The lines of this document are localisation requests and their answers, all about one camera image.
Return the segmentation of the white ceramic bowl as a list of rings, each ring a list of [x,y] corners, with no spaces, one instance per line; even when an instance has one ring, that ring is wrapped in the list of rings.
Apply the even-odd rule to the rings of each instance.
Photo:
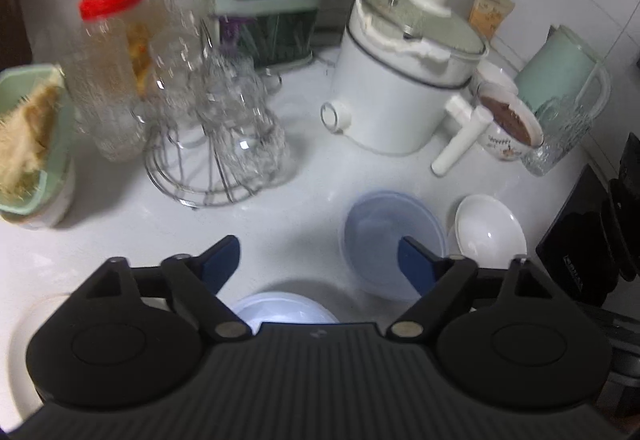
[[[17,225],[27,230],[50,229],[61,223],[70,211],[76,189],[76,167],[73,158],[67,163],[63,181],[52,197],[35,213],[31,215],[12,215],[2,213],[2,219],[7,223]]]
[[[485,194],[464,197],[449,231],[454,252],[484,269],[506,270],[515,257],[527,255],[525,234],[513,212]]]

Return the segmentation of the white leaf pattern plate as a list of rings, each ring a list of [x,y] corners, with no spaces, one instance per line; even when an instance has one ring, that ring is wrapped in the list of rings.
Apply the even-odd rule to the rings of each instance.
[[[69,296],[69,293],[56,293],[38,300],[21,315],[14,327],[9,343],[8,376],[11,398],[21,420],[29,418],[42,405],[26,365],[29,342]]]

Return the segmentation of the crystal glass cup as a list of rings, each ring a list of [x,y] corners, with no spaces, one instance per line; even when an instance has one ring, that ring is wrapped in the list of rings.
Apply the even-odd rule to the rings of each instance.
[[[253,59],[228,48],[214,48],[202,70],[204,100],[200,116],[213,132],[222,164],[250,192],[278,183],[288,143],[268,107],[268,88]]]

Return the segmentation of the white ceramic bowl under colander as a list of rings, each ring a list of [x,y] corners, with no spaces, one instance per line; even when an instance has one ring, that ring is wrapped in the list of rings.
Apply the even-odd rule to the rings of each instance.
[[[50,229],[61,223],[70,211],[76,189],[76,167],[73,158],[67,163],[63,181],[52,197],[35,213],[31,215],[12,215],[2,213],[2,219],[7,223],[17,225],[27,230]]]

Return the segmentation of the black induction cooktop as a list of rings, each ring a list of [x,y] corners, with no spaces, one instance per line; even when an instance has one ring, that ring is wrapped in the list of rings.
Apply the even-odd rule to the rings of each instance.
[[[639,276],[639,137],[629,133],[618,175],[602,183],[585,166],[536,247],[542,265],[589,313],[603,307],[622,279]]]

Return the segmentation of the white mug with brown contents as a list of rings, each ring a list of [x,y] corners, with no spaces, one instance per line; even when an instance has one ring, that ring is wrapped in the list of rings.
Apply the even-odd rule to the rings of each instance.
[[[475,95],[494,121],[478,139],[480,146],[502,161],[515,161],[544,143],[540,123],[518,96],[501,84],[482,82]]]

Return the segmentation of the green colander basket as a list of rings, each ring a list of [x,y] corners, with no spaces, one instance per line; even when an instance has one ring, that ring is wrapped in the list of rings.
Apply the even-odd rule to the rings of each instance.
[[[70,171],[73,129],[74,106],[60,67],[2,71],[2,215],[29,218],[54,203]]]

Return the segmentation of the textured glass tumbler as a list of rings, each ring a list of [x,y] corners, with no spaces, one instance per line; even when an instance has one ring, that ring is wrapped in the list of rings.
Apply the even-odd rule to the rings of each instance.
[[[582,140],[592,118],[573,97],[553,97],[535,111],[535,116],[544,141],[527,153],[522,163],[531,174],[543,177]]]

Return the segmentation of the white electric cooking pot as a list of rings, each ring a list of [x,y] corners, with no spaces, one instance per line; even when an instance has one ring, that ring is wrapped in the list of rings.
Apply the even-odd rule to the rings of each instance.
[[[323,126],[368,151],[420,151],[446,117],[469,118],[432,168],[444,175],[492,120],[462,96],[489,48],[450,0],[355,0],[342,38]]]

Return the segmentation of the red lid plastic jar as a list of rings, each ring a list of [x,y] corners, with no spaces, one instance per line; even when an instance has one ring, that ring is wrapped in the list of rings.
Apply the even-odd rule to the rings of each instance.
[[[144,97],[151,64],[149,0],[79,0],[82,21],[76,103],[82,118],[93,121]]]

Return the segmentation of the enoki mushroom bundle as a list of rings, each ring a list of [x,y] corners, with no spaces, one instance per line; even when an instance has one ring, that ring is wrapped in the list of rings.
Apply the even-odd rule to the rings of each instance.
[[[2,197],[22,199],[35,189],[46,166],[61,88],[61,74],[58,70],[51,71],[1,116]]]

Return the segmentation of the textured glass pitcher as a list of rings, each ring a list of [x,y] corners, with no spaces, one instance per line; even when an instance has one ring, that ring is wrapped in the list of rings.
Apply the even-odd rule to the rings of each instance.
[[[61,43],[60,64],[80,126],[114,163],[138,157],[146,143],[141,109],[149,39],[145,25],[111,17],[85,22]]]

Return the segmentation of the mint green kettle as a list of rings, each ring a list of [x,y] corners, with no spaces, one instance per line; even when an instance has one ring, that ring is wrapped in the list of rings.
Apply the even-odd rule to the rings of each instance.
[[[596,119],[611,96],[603,59],[567,26],[560,25],[515,78],[518,97],[548,132],[578,119]]]

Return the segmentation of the yellow snack packet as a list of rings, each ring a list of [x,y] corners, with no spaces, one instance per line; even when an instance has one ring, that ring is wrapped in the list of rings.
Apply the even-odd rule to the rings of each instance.
[[[474,0],[469,23],[487,40],[491,40],[514,7],[515,3],[511,0]]]

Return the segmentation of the green utensil holder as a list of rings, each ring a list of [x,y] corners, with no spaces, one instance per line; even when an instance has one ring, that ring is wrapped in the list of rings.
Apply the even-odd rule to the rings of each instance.
[[[219,39],[257,68],[288,69],[311,60],[311,36],[321,0],[213,0]]]

